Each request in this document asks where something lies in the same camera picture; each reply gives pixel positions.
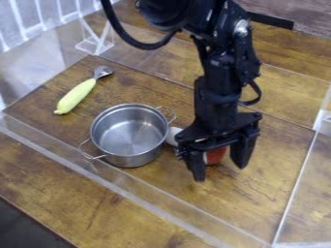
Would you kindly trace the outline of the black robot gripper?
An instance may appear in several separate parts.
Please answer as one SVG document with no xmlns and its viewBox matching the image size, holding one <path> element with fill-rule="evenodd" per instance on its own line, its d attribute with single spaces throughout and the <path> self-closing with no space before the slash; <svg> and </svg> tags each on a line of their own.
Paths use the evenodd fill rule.
<svg viewBox="0 0 331 248">
<path fill-rule="evenodd" d="M 255 149 L 260 134 L 259 112 L 238 112 L 240 92 L 222 95 L 206 88 L 205 77 L 193 83 L 192 123 L 174 135 L 178 143 L 177 156 L 185 161 L 185 167 L 196 182 L 205 179 L 204 152 L 229 146 L 229 158 L 244 169 Z"/>
</svg>

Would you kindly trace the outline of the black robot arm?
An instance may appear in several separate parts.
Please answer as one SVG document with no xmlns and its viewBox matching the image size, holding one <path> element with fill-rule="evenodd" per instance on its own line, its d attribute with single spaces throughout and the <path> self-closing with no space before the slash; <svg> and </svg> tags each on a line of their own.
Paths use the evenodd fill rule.
<svg viewBox="0 0 331 248">
<path fill-rule="evenodd" d="M 174 140 L 177 155 L 201 182 L 206 153 L 226 146 L 244 168 L 260 133 L 263 116 L 237 110 L 241 88 L 256 87 L 260 75 L 249 16 L 232 0 L 138 0 L 138 9 L 154 28 L 185 30 L 197 49 L 204 75 L 193 82 L 194 119 Z"/>
</svg>

